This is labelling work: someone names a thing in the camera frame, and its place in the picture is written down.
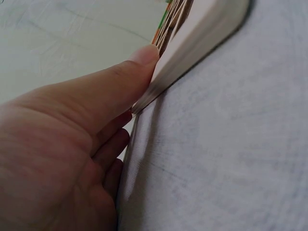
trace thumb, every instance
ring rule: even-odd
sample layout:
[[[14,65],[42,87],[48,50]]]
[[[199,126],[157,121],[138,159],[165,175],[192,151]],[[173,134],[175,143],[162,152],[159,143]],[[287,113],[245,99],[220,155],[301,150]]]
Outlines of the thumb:
[[[158,48],[148,45],[128,61],[34,90],[18,101],[40,112],[69,118],[90,134],[96,134],[144,94],[158,59]]]

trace book page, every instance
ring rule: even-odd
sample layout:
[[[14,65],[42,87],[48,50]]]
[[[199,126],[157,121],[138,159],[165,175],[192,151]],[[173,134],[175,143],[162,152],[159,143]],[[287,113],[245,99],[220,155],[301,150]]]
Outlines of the book page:
[[[308,6],[244,27],[136,118],[120,231],[308,230]]]

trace skin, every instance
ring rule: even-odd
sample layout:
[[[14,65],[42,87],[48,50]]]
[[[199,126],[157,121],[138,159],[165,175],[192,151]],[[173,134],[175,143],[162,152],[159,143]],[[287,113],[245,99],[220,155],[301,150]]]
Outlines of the skin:
[[[129,141],[122,127],[158,60],[129,61],[0,106],[0,230],[110,231]]]

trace finger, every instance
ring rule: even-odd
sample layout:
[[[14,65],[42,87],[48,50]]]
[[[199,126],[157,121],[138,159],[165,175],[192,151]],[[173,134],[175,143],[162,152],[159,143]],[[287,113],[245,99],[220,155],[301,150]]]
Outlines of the finger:
[[[129,133],[121,128],[105,145],[103,145],[93,157],[100,164],[103,171],[107,171],[115,159],[122,153],[129,142]]]
[[[119,115],[117,118],[107,124],[96,136],[93,138],[93,146],[91,156],[110,139],[120,128],[124,127],[132,119],[132,114],[129,111]]]
[[[108,169],[105,180],[103,182],[104,189],[111,195],[114,201],[116,200],[122,168],[123,162],[119,159],[116,159]]]
[[[143,95],[158,59],[157,47],[149,45],[129,61],[33,91],[32,98],[41,102],[32,103],[25,96],[18,100],[32,109],[68,119],[94,136]]]

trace fingernail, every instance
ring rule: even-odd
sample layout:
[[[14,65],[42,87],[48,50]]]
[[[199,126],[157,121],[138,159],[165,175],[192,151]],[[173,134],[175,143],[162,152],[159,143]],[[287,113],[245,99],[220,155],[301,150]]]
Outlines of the fingernail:
[[[141,65],[147,65],[159,59],[159,51],[155,45],[147,45],[134,52],[129,60]]]

